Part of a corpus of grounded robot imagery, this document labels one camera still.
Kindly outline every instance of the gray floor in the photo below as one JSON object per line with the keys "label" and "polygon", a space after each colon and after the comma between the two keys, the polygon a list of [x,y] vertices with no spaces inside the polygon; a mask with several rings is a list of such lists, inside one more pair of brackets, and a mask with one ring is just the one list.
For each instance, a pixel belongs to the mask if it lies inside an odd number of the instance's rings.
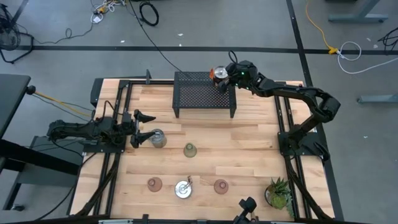
{"label": "gray floor", "polygon": [[[14,14],[22,1],[2,1]],[[331,24],[328,13],[355,10],[357,3],[312,1],[310,15],[326,34],[330,45],[355,41],[363,49],[378,50],[377,39],[398,24],[398,2],[381,1],[374,13],[389,13],[383,24]],[[157,27],[147,27],[159,46],[221,46],[296,48],[285,1],[218,0],[154,1],[160,13]],[[293,0],[303,45],[306,49],[324,49],[320,33],[307,21],[305,1]],[[18,23],[28,28],[40,41],[56,40],[70,27],[81,34],[90,27],[89,0],[30,0]],[[59,45],[150,46],[137,22],[125,8],[116,7],[106,14],[85,37],[66,40]],[[14,57],[20,51],[7,52]],[[185,71],[208,70],[229,63],[224,52],[164,52]],[[238,53],[241,60],[251,60],[269,78],[303,80],[298,54]],[[394,57],[362,56],[354,63],[343,62],[349,71],[357,71]],[[359,105],[356,98],[365,94],[396,93],[398,62],[348,75],[338,67],[336,56],[307,55],[313,84],[341,101],[335,120],[325,125],[336,182],[345,219],[366,223],[394,223],[398,214],[398,151],[396,150],[396,105]],[[154,78],[172,78],[175,69],[157,52],[34,51],[15,65],[0,62],[0,73],[32,77],[38,91],[64,101],[90,106],[89,94],[94,78],[143,75],[149,69]],[[48,124],[56,119],[79,122],[77,118],[26,96],[5,138],[29,144],[35,135],[45,135]],[[16,174],[4,171],[0,176],[0,202]],[[68,192],[68,188],[26,185],[16,200],[27,209],[23,212],[0,211],[2,222],[32,220],[49,211]],[[65,215],[67,203],[51,217]]]}

